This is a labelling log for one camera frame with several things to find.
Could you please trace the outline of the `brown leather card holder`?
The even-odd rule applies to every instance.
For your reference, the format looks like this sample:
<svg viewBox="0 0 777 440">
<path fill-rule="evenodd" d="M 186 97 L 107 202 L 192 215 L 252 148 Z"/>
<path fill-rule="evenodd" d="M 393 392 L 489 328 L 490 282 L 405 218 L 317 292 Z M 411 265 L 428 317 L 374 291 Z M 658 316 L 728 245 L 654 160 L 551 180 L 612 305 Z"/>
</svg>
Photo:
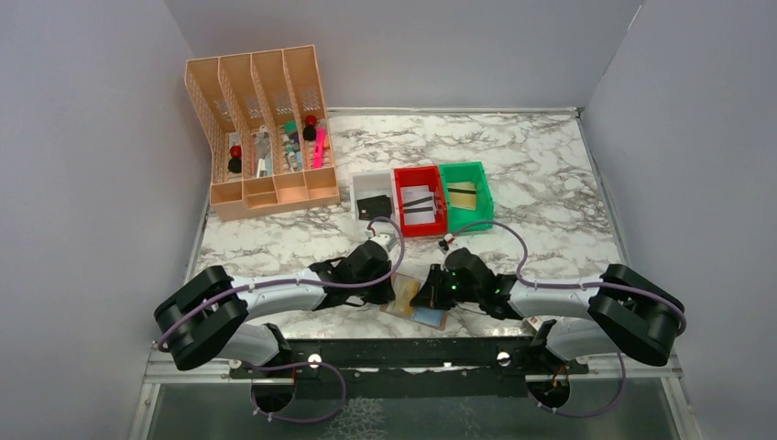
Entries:
<svg viewBox="0 0 777 440">
<path fill-rule="evenodd" d="M 412 306 L 413 314 L 411 316 L 397 316 L 386 311 L 387 305 L 382 304 L 379 310 L 384 314 L 390 314 L 392 316 L 412 321 L 413 323 L 425 325 L 433 329 L 443 330 L 445 328 L 447 312 L 443 310 L 436 310 L 425 306 Z"/>
</svg>

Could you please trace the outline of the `white card black stripe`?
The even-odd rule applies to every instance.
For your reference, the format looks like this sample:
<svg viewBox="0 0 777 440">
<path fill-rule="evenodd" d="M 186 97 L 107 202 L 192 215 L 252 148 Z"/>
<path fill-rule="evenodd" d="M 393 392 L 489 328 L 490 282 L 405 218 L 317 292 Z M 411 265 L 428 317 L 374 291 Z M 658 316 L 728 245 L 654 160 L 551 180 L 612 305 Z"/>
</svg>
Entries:
<svg viewBox="0 0 777 440">
<path fill-rule="evenodd" d="M 443 213 L 445 203 L 436 194 L 427 192 L 402 205 L 403 220 L 407 225 L 425 225 L 437 221 Z"/>
</svg>

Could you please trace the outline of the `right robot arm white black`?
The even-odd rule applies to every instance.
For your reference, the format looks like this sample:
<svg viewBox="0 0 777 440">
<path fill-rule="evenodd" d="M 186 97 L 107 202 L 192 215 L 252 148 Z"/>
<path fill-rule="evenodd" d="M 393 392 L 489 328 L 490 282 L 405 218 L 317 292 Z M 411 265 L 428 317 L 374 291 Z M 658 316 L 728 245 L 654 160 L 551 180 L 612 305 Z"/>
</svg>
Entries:
<svg viewBox="0 0 777 440">
<path fill-rule="evenodd" d="M 411 301 L 438 310 L 459 303 L 475 303 L 498 320 L 542 319 L 528 351 L 542 373 L 607 353 L 662 367 L 687 326 L 679 300 L 625 265 L 611 264 L 602 275 L 580 280 L 527 280 L 495 273 L 465 247 L 431 265 Z"/>
</svg>

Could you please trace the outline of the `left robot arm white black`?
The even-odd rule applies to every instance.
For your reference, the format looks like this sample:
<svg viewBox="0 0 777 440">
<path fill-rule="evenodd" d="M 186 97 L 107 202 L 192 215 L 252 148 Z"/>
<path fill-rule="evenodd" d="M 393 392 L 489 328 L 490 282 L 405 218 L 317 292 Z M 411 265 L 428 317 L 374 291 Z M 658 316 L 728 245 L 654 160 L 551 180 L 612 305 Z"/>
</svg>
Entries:
<svg viewBox="0 0 777 440">
<path fill-rule="evenodd" d="M 275 324 L 253 325 L 252 320 L 340 307 L 352 298 L 373 304 L 392 301 L 389 253 L 394 246 L 394 238 L 379 234 L 345 257 L 241 286 L 234 286 L 224 267 L 208 267 L 153 313 L 161 332 L 158 349 L 171 354 L 182 371 L 222 358 L 277 376 L 292 361 L 290 346 Z"/>
</svg>

